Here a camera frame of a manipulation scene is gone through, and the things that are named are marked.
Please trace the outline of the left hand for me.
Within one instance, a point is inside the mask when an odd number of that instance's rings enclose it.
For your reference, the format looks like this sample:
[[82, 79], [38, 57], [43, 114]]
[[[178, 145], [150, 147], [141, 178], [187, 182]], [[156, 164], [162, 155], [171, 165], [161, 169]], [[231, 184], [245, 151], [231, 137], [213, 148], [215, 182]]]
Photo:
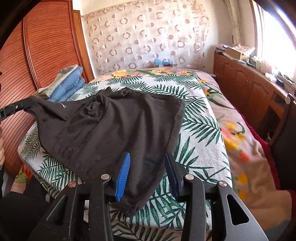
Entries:
[[4, 161], [5, 161], [4, 141], [3, 141], [3, 138], [0, 138], [0, 167], [3, 166]]

